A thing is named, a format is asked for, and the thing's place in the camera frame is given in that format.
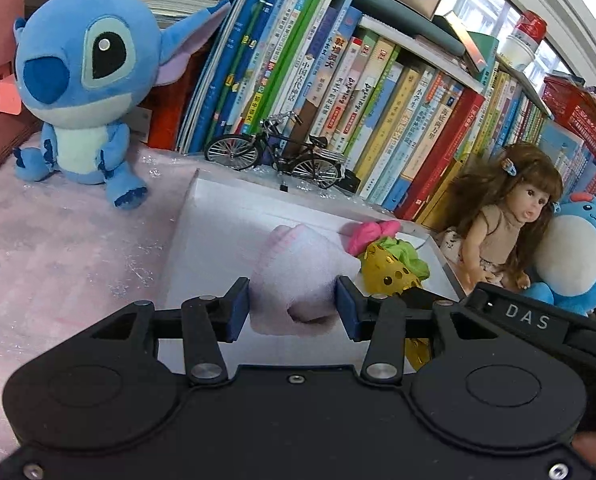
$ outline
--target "hair clip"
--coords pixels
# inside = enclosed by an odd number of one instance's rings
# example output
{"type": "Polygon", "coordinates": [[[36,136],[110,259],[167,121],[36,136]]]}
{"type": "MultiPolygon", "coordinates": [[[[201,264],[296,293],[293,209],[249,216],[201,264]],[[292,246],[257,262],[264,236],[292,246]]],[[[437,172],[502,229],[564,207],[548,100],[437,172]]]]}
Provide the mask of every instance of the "hair clip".
{"type": "Polygon", "coordinates": [[[518,174],[518,172],[516,171],[516,167],[510,158],[505,158],[502,161],[502,169],[507,171],[507,173],[510,174],[510,176],[516,176],[518,174]]]}

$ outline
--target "stitch ear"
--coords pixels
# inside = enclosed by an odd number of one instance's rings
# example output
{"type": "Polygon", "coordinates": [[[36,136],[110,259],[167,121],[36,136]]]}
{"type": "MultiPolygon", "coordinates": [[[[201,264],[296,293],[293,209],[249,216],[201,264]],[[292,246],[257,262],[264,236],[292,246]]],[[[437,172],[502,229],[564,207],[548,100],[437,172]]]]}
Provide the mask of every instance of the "stitch ear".
{"type": "Polygon", "coordinates": [[[24,26],[26,25],[26,20],[24,18],[18,18],[14,21],[14,38],[15,44],[20,44],[20,38],[22,37],[22,32],[24,30],[24,26]]]}
{"type": "Polygon", "coordinates": [[[196,12],[162,31],[156,86],[180,79],[191,55],[209,40],[230,9],[228,0],[220,0],[215,7],[196,12]]]}

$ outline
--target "black device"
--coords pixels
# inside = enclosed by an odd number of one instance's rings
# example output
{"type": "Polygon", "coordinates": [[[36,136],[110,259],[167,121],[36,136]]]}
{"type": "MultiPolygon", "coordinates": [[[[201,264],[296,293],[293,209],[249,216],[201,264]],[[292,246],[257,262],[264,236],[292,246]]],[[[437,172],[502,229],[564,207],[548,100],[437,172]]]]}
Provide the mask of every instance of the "black device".
{"type": "Polygon", "coordinates": [[[596,425],[596,322],[480,283],[363,296],[339,277],[354,367],[241,366],[249,280],[175,310],[137,301],[22,366],[2,403],[21,448],[0,480],[587,480],[570,446],[596,425]],[[431,360],[403,374],[403,340],[431,360]],[[157,361],[183,342],[184,375],[157,361]]]}
{"type": "Polygon", "coordinates": [[[253,135],[223,135],[213,139],[204,149],[204,158],[232,170],[242,171],[262,163],[266,152],[278,172],[304,180],[312,180],[321,189],[328,189],[345,177],[345,158],[327,150],[326,137],[309,136],[309,142],[298,142],[283,136],[278,126],[288,118],[302,124],[293,112],[276,114],[260,121],[260,128],[253,135]],[[281,141],[292,146],[290,155],[281,153],[281,141]]]}

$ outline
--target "blue plush toy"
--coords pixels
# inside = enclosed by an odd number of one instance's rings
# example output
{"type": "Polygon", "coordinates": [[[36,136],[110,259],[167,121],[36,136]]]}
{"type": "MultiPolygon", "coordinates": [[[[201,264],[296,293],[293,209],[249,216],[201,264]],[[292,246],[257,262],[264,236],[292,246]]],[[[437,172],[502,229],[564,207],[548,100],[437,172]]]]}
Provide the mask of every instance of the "blue plush toy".
{"type": "Polygon", "coordinates": [[[525,295],[586,316],[596,307],[596,197],[575,193],[554,215],[536,251],[541,282],[525,295]]]}
{"type": "Polygon", "coordinates": [[[146,185],[124,160],[129,128],[121,118],[154,85],[175,82],[218,28],[223,0],[161,31],[140,0],[49,0],[14,25],[22,102],[44,121],[40,149],[14,151],[17,176],[54,171],[81,184],[106,183],[109,202],[132,209],[146,185]]]}

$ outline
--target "stitch eye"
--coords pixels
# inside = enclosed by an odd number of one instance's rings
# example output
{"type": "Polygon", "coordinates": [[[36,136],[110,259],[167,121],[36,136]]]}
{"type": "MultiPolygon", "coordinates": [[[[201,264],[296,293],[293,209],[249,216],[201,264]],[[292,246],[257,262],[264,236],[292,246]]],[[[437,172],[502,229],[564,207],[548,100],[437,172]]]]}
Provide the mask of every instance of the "stitch eye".
{"type": "Polygon", "coordinates": [[[93,76],[100,79],[121,68],[127,60],[127,48],[119,34],[103,32],[94,41],[93,76]]]}

